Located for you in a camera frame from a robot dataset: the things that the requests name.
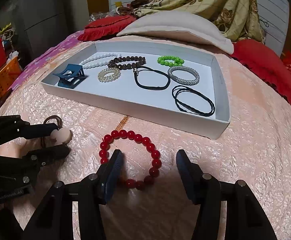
white tray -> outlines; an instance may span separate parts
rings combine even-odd
[[[103,52],[119,52],[122,57],[145,57],[146,66],[165,73],[169,67],[157,63],[159,56],[173,55],[184,59],[183,65],[194,68],[200,75],[200,82],[189,87],[210,98],[215,104],[215,113],[210,117],[203,117],[181,112],[172,97],[172,89],[179,85],[178,83],[171,80],[170,86],[161,91],[142,89],[136,85],[132,70],[122,70],[119,79],[103,83],[99,82],[97,75],[107,66],[84,69],[87,78],[74,89],[58,87],[59,78],[52,75],[53,73],[63,71],[68,64],[79,64],[92,54]],[[193,75],[184,71],[174,71],[173,74],[184,79],[194,79]],[[145,86],[164,86],[167,78],[154,72],[141,71],[138,81]],[[216,58],[208,53],[175,45],[143,41],[96,42],[63,62],[42,81],[42,85],[48,94],[211,139],[217,139],[230,123],[227,88]],[[178,99],[202,112],[211,110],[209,103],[197,95],[185,92],[181,93]]]

red pillow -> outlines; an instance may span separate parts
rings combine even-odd
[[[273,50],[247,39],[234,43],[231,57],[270,84],[291,105],[291,74]]]
[[[84,33],[78,37],[78,40],[95,41],[103,36],[117,34],[135,20],[136,18],[131,15],[109,16],[95,20],[84,27]]]

purple fabric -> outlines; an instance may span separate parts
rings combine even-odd
[[[29,63],[24,70],[30,71],[23,71],[20,76],[15,80],[15,82],[10,86],[12,90],[16,89],[19,85],[21,85],[28,77],[33,75],[36,71],[43,67],[43,65],[49,61],[52,57],[57,55],[58,53],[72,48],[77,45],[79,42],[77,38],[84,33],[84,31],[78,31],[69,35],[64,41],[60,42],[57,46],[51,47],[45,53],[43,53],[40,57],[37,57],[31,63]]]

basket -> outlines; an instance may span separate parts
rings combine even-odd
[[[18,57],[14,57],[4,68],[0,70],[0,98],[21,74]]]

black hair tie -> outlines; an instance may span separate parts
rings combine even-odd
[[[138,75],[139,75],[139,68],[145,68],[145,70],[148,70],[148,71],[153,71],[153,72],[156,72],[160,75],[164,75],[165,77],[167,77],[168,79],[168,82],[167,84],[164,86],[164,87],[148,87],[148,86],[144,86],[144,85],[141,85],[139,82],[138,82]],[[168,88],[168,86],[170,85],[170,82],[171,82],[171,79],[169,77],[168,74],[162,72],[162,71],[159,71],[159,70],[155,70],[155,69],[152,69],[152,68],[149,68],[149,67],[146,67],[146,66],[140,66],[138,68],[134,68],[133,69],[133,73],[134,73],[134,80],[136,82],[136,84],[141,87],[141,88],[144,88],[144,89],[148,89],[148,90],[165,90]]]
[[[177,96],[178,94],[182,93],[182,92],[189,92],[189,93],[193,93],[193,94],[196,94],[200,97],[202,97],[204,100],[206,100],[210,106],[211,106],[211,111],[209,113],[204,113],[204,112],[201,112],[185,103],[182,103],[180,100],[177,99]],[[208,117],[208,116],[211,116],[214,114],[214,111],[215,111],[215,106],[213,104],[213,102],[207,98],[205,95],[201,94],[200,92],[192,89],[192,88],[189,88],[189,87],[185,87],[185,86],[175,86],[173,89],[172,89],[172,96],[175,100],[175,103],[176,103],[176,106],[178,107],[178,109],[182,112],[186,112],[186,113],[191,113],[191,114],[197,114],[197,115],[201,115],[201,116],[205,116],[205,117]],[[183,107],[185,107],[186,109],[190,110],[191,112],[188,112],[184,109],[182,109],[180,106],[182,105]]]

